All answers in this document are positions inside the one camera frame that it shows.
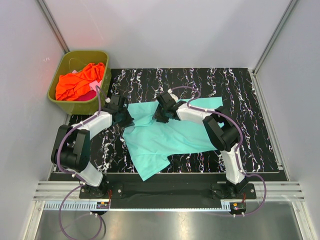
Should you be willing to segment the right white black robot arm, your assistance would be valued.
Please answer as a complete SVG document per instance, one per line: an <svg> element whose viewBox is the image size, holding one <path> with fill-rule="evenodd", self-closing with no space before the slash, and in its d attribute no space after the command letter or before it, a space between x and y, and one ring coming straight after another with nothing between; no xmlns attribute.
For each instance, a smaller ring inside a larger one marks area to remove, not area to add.
<svg viewBox="0 0 320 240"><path fill-rule="evenodd" d="M239 198L248 184L240 163L240 145L243 135L239 126L220 106L216 109L193 106L190 102L178 100L171 90L156 97L158 107L154 113L156 121L168 123L169 120L189 121L204 126L211 144L220 151L226 170L226 184L216 193L221 197L229 195Z"/></svg>

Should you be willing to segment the turquoise t-shirt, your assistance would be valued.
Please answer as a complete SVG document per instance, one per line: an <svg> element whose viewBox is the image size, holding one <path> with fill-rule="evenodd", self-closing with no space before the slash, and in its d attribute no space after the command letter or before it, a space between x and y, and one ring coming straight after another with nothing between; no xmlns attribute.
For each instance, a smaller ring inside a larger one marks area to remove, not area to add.
<svg viewBox="0 0 320 240"><path fill-rule="evenodd" d="M157 122L153 119L157 106L156 101L128 105L134 125L124 129L123 138L143 181L165 169L168 156L216 150L203 125L174 119Z"/></svg>

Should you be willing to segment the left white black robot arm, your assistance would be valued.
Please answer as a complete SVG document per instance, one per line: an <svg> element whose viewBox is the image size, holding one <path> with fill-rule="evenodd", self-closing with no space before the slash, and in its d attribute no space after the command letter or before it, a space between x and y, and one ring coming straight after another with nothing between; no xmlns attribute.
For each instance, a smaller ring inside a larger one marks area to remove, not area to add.
<svg viewBox="0 0 320 240"><path fill-rule="evenodd" d="M58 128L51 153L51 162L60 171L67 172L90 186L90 192L97 198L108 193L103 182L103 174L90 162L91 139L101 131L114 125L127 128L134 125L128 99L121 95L112 95L102 109L91 117L74 125L61 125Z"/></svg>

